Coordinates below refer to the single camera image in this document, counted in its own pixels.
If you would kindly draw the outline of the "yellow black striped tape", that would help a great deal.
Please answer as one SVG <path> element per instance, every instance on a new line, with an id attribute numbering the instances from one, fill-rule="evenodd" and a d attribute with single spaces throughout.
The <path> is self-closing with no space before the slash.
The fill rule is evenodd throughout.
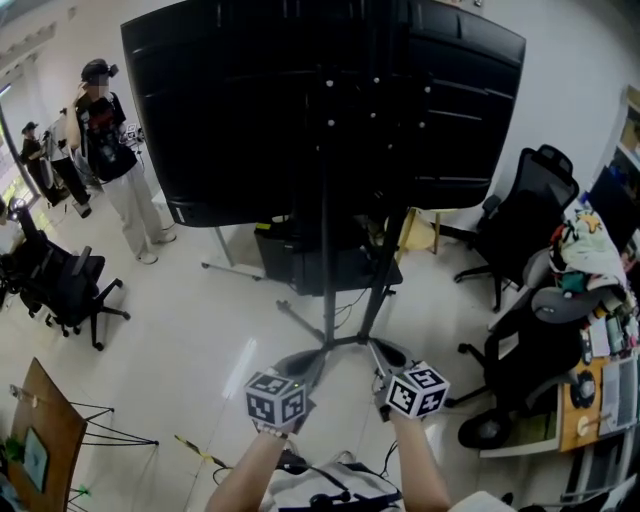
<path id="1" fill-rule="evenodd" d="M 175 434 L 174 438 L 179 441 L 180 443 L 182 443 L 185 447 L 187 447 L 188 449 L 190 449 L 192 452 L 194 452 L 196 455 L 200 456 L 203 460 L 207 460 L 210 461 L 212 463 L 214 463 L 218 468 L 221 469 L 231 469 L 231 466 L 229 466 L 228 464 L 226 464 L 224 461 L 220 460 L 219 458 L 205 452 L 202 451 L 198 446 L 196 446 L 195 444 L 193 444 L 192 442 L 190 442 L 189 440 Z"/>

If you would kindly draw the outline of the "patterned white cloth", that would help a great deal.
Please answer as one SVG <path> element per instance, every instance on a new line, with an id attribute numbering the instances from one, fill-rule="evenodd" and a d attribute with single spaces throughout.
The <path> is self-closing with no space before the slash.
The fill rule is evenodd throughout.
<path id="1" fill-rule="evenodd" d="M 549 265 L 565 295 L 627 287 L 620 253 L 601 217 L 592 209 L 576 209 L 554 231 Z"/>

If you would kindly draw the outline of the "brown wooden board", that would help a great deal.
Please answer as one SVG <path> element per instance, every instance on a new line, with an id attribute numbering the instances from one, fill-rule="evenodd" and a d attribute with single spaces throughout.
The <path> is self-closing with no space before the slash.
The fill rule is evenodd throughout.
<path id="1" fill-rule="evenodd" d="M 58 389 L 37 359 L 33 359 L 22 388 L 37 397 L 38 406 L 20 401 L 11 436 L 19 442 L 35 431 L 48 454 L 44 487 L 38 490 L 19 462 L 8 463 L 8 479 L 29 512 L 66 512 L 86 421 Z"/>

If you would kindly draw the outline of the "yellow round side table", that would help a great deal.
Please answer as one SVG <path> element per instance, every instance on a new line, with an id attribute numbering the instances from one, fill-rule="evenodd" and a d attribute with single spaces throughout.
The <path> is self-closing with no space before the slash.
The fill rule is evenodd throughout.
<path id="1" fill-rule="evenodd" d="M 425 223 L 419 219 L 418 210 L 410 208 L 400 234 L 396 261 L 400 262 L 407 251 L 431 249 L 438 253 L 440 241 L 441 218 L 443 214 L 455 212 L 455 209 L 431 210 L 435 214 L 435 225 Z"/>

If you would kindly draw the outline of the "silver laptop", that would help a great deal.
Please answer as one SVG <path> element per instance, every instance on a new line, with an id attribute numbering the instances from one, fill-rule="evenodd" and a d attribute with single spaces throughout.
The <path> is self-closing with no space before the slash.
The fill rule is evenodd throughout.
<path id="1" fill-rule="evenodd" d="M 640 419 L 640 361 L 636 355 L 602 368 L 602 402 L 598 435 L 617 433 Z"/>

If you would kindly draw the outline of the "framed picture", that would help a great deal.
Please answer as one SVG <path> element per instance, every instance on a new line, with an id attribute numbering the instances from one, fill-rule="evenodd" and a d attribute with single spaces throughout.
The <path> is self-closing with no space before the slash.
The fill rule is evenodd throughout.
<path id="1" fill-rule="evenodd" d="M 46 485 L 49 453 L 36 431 L 26 432 L 23 468 L 36 490 L 43 493 Z"/>

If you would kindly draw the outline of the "black cabinet box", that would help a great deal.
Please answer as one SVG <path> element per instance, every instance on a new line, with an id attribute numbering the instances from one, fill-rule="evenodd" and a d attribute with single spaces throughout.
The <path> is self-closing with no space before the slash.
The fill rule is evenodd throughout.
<path id="1" fill-rule="evenodd" d="M 257 223 L 254 230 L 266 277 L 301 296 L 324 293 L 322 240 L 318 229 L 296 220 Z"/>

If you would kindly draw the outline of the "black computer monitor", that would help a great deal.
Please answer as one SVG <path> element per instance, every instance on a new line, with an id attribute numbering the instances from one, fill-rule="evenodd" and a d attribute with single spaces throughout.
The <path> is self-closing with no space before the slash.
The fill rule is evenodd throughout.
<path id="1" fill-rule="evenodd" d="M 640 207 L 636 206 L 622 184 L 603 168 L 588 192 L 588 202 L 600 216 L 605 228 L 621 253 L 640 229 Z"/>

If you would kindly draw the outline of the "person's right forearm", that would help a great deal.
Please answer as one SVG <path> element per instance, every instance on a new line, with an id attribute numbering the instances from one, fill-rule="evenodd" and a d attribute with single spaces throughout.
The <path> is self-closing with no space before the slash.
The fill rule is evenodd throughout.
<path id="1" fill-rule="evenodd" d="M 419 419 L 390 413 L 396 434 L 404 507 L 407 512 L 448 512 L 451 500 Z"/>

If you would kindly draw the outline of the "person's left forearm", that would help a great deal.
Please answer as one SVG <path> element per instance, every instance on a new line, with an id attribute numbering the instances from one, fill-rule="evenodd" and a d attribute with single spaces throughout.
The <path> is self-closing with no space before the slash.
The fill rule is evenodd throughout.
<path id="1" fill-rule="evenodd" d="M 287 441 L 286 434 L 261 431 L 210 496 L 205 512 L 259 512 Z"/>

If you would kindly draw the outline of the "black round desk gadget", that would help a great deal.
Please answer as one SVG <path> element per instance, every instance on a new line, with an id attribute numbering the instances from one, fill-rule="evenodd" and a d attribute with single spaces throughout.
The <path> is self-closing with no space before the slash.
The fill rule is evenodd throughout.
<path id="1" fill-rule="evenodd" d="M 574 408 L 588 409 L 592 406 L 596 395 L 596 382 L 589 370 L 577 376 L 577 381 L 570 385 L 570 399 Z"/>

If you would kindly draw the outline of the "black television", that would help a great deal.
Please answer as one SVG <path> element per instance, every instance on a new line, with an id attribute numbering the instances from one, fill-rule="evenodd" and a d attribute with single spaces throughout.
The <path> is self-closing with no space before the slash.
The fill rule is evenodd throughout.
<path id="1" fill-rule="evenodd" d="M 488 193 L 523 36 L 436 0 L 183 0 L 124 23 L 157 179 L 190 227 L 470 208 Z"/>

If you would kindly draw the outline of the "white shelf unit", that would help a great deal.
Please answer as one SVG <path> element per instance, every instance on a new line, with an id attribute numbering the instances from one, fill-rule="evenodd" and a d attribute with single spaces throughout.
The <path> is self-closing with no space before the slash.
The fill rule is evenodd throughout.
<path id="1" fill-rule="evenodd" d="M 640 88 L 627 85 L 621 93 L 613 138 L 612 157 L 640 172 Z"/>

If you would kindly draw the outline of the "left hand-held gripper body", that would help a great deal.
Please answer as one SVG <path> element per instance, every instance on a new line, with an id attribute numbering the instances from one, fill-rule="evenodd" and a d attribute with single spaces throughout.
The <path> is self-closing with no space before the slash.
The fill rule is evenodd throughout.
<path id="1" fill-rule="evenodd" d="M 297 434 L 316 408 L 304 382 L 274 372 L 256 372 L 244 386 L 248 417 L 256 426 Z"/>

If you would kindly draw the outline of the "black metal TV stand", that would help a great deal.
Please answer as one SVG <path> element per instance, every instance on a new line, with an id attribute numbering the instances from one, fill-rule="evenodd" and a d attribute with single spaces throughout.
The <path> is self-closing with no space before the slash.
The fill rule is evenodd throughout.
<path id="1" fill-rule="evenodd" d="M 366 15 L 366 49 L 368 57 L 364 65 L 364 76 L 371 85 L 379 79 L 388 78 L 391 74 L 391 53 L 394 45 L 393 31 L 399 25 L 399 0 L 371 0 L 371 4 L 364 9 Z M 403 223 L 408 209 L 397 200 L 392 201 L 388 225 L 385 231 L 382 249 L 379 252 L 377 266 L 372 280 L 365 287 L 370 290 L 369 301 L 361 327 L 357 334 L 337 338 L 335 336 L 336 316 L 336 285 L 338 284 L 338 235 L 340 200 L 336 193 L 339 191 L 335 184 L 336 172 L 344 162 L 344 154 L 340 151 L 347 144 L 347 137 L 338 134 L 334 121 L 326 121 L 328 136 L 315 145 L 319 172 L 322 178 L 321 202 L 321 239 L 322 239 L 322 275 L 324 285 L 324 330 L 314 329 L 301 316 L 293 311 L 286 301 L 279 301 L 277 307 L 280 312 L 288 315 L 299 326 L 312 334 L 321 342 L 321 348 L 327 352 L 347 345 L 362 345 L 368 347 L 374 321 L 387 296 L 387 278 L 390 274 L 392 262 L 400 239 Z"/>

